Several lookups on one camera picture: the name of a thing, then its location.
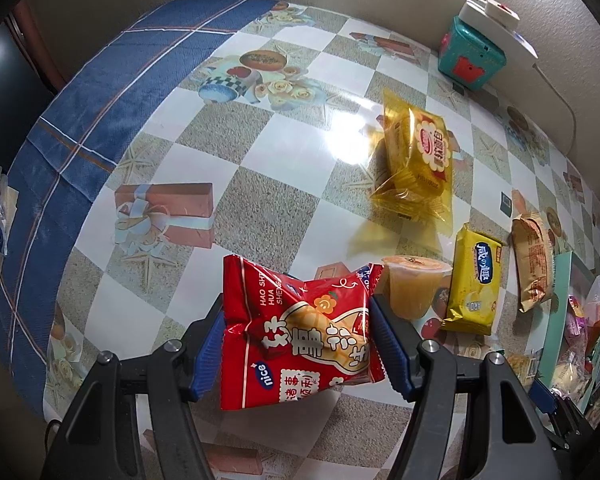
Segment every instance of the printed gift box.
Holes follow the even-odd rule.
[[[158,242],[210,249],[212,184],[125,184],[115,191],[116,243],[127,252]]]

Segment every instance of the teal container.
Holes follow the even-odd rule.
[[[440,43],[440,72],[469,90],[477,90],[506,64],[507,57],[493,41],[454,17]]]

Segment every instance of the red snack package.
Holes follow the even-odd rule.
[[[367,306],[381,272],[382,265],[369,264],[343,277],[302,282],[226,256],[221,409],[384,379]]]

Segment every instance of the black cable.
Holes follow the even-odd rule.
[[[56,418],[52,418],[49,423],[46,425],[46,430],[45,430],[45,454],[49,453],[49,448],[48,448],[48,440],[49,440],[49,434],[51,433],[51,428],[54,427],[55,425],[60,426],[60,424],[62,424],[62,422],[60,420],[57,420]]]

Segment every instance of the brown snack package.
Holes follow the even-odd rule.
[[[554,293],[554,251],[538,213],[514,218],[511,237],[520,281],[520,310],[526,312]]]

